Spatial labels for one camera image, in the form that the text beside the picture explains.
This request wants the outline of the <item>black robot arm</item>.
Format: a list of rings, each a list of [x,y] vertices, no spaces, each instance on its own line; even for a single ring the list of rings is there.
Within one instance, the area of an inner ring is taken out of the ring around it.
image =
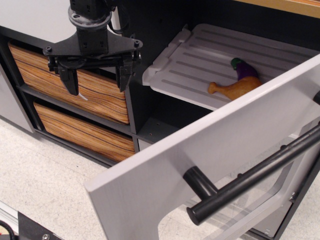
[[[114,29],[115,0],[72,0],[68,8],[76,32],[69,38],[43,48],[48,68],[58,74],[66,90],[78,96],[78,69],[114,67],[116,83],[125,91],[141,61],[142,41],[121,34],[129,27]]]

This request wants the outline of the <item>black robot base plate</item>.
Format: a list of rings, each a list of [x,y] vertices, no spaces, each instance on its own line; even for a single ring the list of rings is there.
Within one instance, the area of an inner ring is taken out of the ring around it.
[[[18,216],[18,240],[62,240],[58,235],[21,212]]]

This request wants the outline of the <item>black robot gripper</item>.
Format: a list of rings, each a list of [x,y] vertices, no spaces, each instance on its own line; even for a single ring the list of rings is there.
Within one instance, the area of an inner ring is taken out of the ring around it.
[[[68,61],[102,60],[117,58],[121,54],[135,54],[143,43],[134,38],[120,36],[113,29],[112,13],[102,16],[86,16],[81,12],[69,12],[70,22],[76,27],[71,37],[46,46],[43,54],[49,59],[49,68],[53,70],[58,63]],[[58,73],[66,90],[74,96],[79,94],[78,75],[75,69],[59,68]],[[132,65],[116,67],[116,81],[120,92],[124,92],[132,78]]]

